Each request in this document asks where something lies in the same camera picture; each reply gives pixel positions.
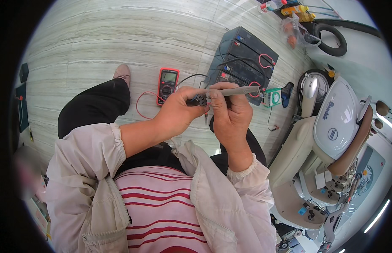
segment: red multimeter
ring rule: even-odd
[[[178,84],[179,70],[174,68],[161,68],[159,72],[158,96],[166,100],[175,92]],[[165,101],[157,97],[157,105],[163,105]]]

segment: red wire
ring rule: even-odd
[[[264,67],[264,66],[262,65],[262,63],[261,63],[261,57],[262,57],[263,55],[268,56],[268,55],[265,54],[265,53],[261,53],[261,54],[259,55],[259,58],[258,58],[259,64],[261,65],[262,68],[270,68],[270,67],[271,67],[270,65],[268,65],[268,66],[266,66],[266,67]],[[272,60],[273,65],[275,65],[276,63],[274,62],[273,58],[270,57],[270,56],[268,56],[268,57]]]
[[[252,82],[252,83],[250,83],[248,86],[250,86],[250,85],[253,84],[253,83],[257,83],[257,84],[259,85],[259,87],[261,86],[258,82]],[[259,92],[258,92],[258,95],[256,95],[256,96],[253,96],[251,93],[249,93],[249,95],[250,95],[251,97],[253,97],[253,98],[257,98],[257,97],[259,97]]]
[[[158,96],[157,94],[155,94],[155,93],[153,93],[153,92],[144,92],[143,94],[146,94],[146,93],[152,93],[152,94],[154,94],[155,96],[157,96],[158,98],[160,98],[160,99],[162,99],[163,101],[165,101],[163,98],[161,98],[160,96]],[[142,96],[143,94],[141,94],[141,95],[138,97],[138,99],[137,99],[137,103],[136,103],[136,110],[137,110],[137,113],[138,113],[141,117],[143,117],[143,118],[152,119],[152,118],[145,117],[144,115],[142,115],[142,114],[138,111],[138,101],[140,100],[140,98],[141,98],[141,96]]]

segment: plastic bag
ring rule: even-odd
[[[287,39],[287,43],[294,49],[296,45],[303,47],[317,47],[321,40],[310,34],[300,23],[299,17],[293,13],[292,17],[287,17],[282,21],[282,30]]]

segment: yellow bottle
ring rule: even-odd
[[[304,5],[297,5],[297,6],[293,6],[293,7],[289,7],[289,8],[285,8],[283,10],[281,10],[280,12],[286,16],[292,13],[303,13],[306,12],[308,10],[307,6]]]
[[[308,14],[306,12],[303,12],[303,13],[296,13],[296,15],[299,17],[298,21],[300,23],[302,23],[302,22],[312,22],[314,20],[314,18],[315,18],[315,14],[314,13]]]

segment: green box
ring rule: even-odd
[[[264,107],[272,107],[282,103],[282,88],[267,89],[264,92]]]

